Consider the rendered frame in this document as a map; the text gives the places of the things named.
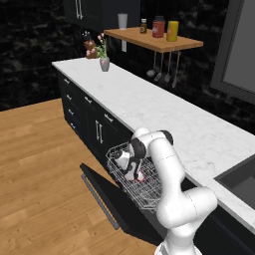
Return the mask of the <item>red jar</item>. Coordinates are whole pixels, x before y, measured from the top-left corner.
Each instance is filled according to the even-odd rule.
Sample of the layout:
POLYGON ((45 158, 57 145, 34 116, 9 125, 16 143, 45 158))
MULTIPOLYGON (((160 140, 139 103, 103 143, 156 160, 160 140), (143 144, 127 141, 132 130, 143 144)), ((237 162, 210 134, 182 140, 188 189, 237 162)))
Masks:
POLYGON ((154 38, 162 38, 164 34, 164 17, 156 16, 152 22, 152 36, 154 38))

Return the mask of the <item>dark grey sink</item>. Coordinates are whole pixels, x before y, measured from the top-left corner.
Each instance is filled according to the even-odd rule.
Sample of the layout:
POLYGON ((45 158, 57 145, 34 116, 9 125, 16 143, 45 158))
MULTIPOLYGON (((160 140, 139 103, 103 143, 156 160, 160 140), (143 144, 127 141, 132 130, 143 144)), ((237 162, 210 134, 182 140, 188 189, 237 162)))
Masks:
POLYGON ((255 210, 255 154, 214 178, 255 210))

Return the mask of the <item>grey vase with pink flowers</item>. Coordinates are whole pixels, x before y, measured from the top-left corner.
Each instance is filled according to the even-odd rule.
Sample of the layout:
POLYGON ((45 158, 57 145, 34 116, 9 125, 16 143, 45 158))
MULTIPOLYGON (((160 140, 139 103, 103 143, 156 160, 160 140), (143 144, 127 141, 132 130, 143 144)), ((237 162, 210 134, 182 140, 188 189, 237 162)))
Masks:
POLYGON ((100 41, 100 45, 97 46, 100 66, 103 72, 107 72, 110 68, 110 58, 108 57, 107 53, 107 41, 105 38, 105 34, 102 33, 101 35, 99 35, 98 40, 100 41))

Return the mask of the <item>black drawer front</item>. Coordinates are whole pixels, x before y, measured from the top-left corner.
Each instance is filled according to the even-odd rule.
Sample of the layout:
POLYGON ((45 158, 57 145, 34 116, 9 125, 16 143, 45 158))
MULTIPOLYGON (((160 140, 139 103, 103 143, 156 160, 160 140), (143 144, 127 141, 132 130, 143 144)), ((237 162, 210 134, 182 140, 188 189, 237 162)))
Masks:
POLYGON ((91 110, 97 112, 99 110, 99 105, 98 103, 93 99, 91 98, 88 94, 82 92, 82 95, 81 95, 81 101, 84 105, 86 105, 88 108, 90 108, 91 110), (89 104, 84 97, 88 97, 90 100, 92 100, 92 103, 89 104))
POLYGON ((129 130, 125 125, 121 123, 119 119, 117 119, 114 115, 112 115, 109 111, 107 111, 105 108, 99 106, 99 112, 103 116, 104 121, 112 128, 120 132, 121 134, 125 134, 127 137, 131 137, 132 131, 129 130), (110 123, 104 116, 104 114, 107 114, 111 119, 114 121, 110 123))
POLYGON ((65 102, 73 105, 78 110, 80 110, 82 108, 82 105, 81 105, 81 102, 80 102, 79 98, 77 97, 77 95, 72 90, 62 88, 62 98, 64 99, 65 102), (66 97, 66 95, 69 95, 72 98, 72 100, 70 101, 66 97))
POLYGON ((83 139, 83 134, 82 134, 82 127, 81 125, 76 121, 74 120, 73 118, 69 118, 69 117, 66 117, 66 121, 67 123, 70 125, 70 123, 73 123, 74 126, 76 127, 76 129, 73 129, 70 125, 70 127, 72 128, 72 130, 80 137, 80 139, 83 139))
POLYGON ((64 102, 64 112, 65 112, 65 116, 66 117, 69 117, 69 118, 73 118, 74 120, 76 120, 80 125, 83 124, 83 119, 82 117, 80 116, 79 112, 78 112, 78 109, 76 107, 74 107, 73 105, 67 103, 67 102, 64 102), (69 112, 68 112, 68 109, 70 109, 74 115, 72 116, 69 112))
POLYGON ((66 77, 61 72, 59 72, 58 73, 58 78, 59 78, 59 83, 60 83, 61 90, 62 90, 62 88, 66 88, 66 89, 72 90, 77 95, 78 98, 81 97, 82 90, 75 83, 73 83, 68 77, 66 77), (64 81, 64 79, 69 80, 70 83, 67 84, 64 81))

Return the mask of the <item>black dishwasher door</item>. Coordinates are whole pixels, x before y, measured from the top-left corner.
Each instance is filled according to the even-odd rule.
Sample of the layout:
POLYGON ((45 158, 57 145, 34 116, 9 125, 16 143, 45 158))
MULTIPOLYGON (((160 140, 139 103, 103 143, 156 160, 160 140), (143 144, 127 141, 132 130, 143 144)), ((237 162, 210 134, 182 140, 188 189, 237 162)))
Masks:
POLYGON ((80 168, 123 232, 154 245, 162 241, 166 230, 159 226, 154 214, 139 209, 120 188, 85 164, 80 168))

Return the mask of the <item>black wall cupboard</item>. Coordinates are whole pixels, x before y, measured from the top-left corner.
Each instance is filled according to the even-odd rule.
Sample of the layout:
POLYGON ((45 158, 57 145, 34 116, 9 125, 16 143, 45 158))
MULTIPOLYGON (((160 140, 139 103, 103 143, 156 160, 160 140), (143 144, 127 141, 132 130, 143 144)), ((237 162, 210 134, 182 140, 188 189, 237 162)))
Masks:
POLYGON ((120 13, 127 14, 127 27, 140 22, 140 0, 63 0, 66 20, 103 32, 119 27, 120 13))

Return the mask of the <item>yellow jar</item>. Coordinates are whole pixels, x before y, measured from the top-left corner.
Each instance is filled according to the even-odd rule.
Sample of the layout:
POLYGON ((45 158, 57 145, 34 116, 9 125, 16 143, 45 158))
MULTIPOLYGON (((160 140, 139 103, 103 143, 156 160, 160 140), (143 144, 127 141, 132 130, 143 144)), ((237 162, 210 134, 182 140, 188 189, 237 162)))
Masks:
POLYGON ((175 42, 178 34, 178 21, 169 21, 167 25, 166 41, 175 42))

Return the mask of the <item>grey window frame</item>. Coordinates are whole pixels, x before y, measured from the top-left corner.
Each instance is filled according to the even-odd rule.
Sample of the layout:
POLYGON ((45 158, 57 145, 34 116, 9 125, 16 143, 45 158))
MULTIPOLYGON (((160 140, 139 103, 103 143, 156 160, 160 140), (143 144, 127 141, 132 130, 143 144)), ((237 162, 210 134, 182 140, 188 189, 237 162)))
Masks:
POLYGON ((211 87, 255 106, 255 0, 229 0, 211 87))

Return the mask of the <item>hanging silver spoon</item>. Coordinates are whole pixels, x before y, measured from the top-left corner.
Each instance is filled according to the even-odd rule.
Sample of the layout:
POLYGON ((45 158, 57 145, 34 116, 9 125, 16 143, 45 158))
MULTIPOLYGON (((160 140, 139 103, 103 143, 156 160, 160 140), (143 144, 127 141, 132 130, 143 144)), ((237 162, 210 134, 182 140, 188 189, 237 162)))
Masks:
POLYGON ((164 81, 168 83, 170 81, 170 64, 171 64, 171 52, 169 52, 169 59, 168 59, 168 65, 167 65, 167 73, 164 77, 164 81))

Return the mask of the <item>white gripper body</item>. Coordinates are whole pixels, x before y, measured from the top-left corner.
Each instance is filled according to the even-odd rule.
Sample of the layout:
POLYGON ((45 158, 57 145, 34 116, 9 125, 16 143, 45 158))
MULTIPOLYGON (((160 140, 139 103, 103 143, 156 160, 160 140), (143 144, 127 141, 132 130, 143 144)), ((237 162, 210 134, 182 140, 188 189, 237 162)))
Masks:
POLYGON ((141 159, 131 158, 127 166, 126 180, 136 180, 140 172, 141 159))

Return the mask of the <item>black cupboard door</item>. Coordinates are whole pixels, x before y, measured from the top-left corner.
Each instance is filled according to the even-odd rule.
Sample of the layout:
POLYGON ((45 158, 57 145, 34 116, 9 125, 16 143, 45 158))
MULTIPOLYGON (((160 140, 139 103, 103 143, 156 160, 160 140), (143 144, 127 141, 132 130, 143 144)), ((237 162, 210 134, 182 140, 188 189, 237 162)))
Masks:
POLYGON ((106 159, 107 152, 110 148, 117 146, 119 144, 122 144, 130 139, 130 137, 127 137, 125 134, 121 134, 114 128, 110 127, 104 119, 100 120, 100 124, 103 126, 103 156, 106 159))
POLYGON ((87 126, 88 126, 88 137, 90 141, 90 149, 92 150, 93 154, 99 154, 99 145, 98 145, 98 138, 97 138, 97 125, 96 119, 94 117, 94 111, 90 108, 86 108, 86 115, 87 115, 87 126))

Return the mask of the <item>hanging silver ladle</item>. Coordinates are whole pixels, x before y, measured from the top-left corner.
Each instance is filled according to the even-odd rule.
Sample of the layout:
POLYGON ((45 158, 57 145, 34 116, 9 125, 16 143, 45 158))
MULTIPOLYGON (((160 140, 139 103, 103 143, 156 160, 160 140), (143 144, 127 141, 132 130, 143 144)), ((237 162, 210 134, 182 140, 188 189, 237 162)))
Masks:
POLYGON ((148 70, 146 72, 146 74, 149 76, 149 77, 153 77, 154 74, 155 74, 155 63, 156 63, 156 52, 154 52, 154 57, 153 57, 153 67, 151 70, 148 70))

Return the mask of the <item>wooden wall shelf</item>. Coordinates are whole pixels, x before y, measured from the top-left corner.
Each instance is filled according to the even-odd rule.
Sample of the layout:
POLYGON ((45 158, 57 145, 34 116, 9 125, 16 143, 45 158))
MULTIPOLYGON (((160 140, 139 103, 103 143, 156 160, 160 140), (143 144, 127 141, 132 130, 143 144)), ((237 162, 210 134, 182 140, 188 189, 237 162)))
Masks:
POLYGON ((166 35, 163 35, 162 38, 154 38, 150 29, 147 30, 146 34, 141 34, 139 32, 139 27, 127 28, 126 30, 105 30, 104 33, 108 36, 124 40, 128 43, 132 43, 159 53, 182 51, 203 46, 201 41, 180 36, 177 37, 175 42, 167 42, 166 35))

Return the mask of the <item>hanging silver utensil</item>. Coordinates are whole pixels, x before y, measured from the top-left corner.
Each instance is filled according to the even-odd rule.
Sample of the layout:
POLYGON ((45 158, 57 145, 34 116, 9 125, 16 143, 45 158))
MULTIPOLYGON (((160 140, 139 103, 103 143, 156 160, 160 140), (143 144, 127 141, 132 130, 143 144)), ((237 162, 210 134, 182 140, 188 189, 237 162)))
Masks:
POLYGON ((175 75, 172 82, 172 88, 174 89, 177 82, 177 73, 178 73, 178 66, 179 66, 179 59, 180 59, 181 51, 178 51, 177 53, 177 61, 176 61, 176 67, 175 67, 175 75))

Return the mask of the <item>brown knife block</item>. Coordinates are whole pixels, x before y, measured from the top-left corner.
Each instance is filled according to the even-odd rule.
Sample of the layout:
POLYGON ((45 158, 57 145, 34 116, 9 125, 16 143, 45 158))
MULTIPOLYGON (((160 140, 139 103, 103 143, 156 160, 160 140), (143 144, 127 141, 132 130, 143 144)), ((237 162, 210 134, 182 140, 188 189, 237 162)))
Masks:
POLYGON ((88 59, 96 59, 98 57, 98 49, 95 41, 92 39, 91 33, 89 31, 84 31, 82 37, 86 48, 86 57, 88 59))

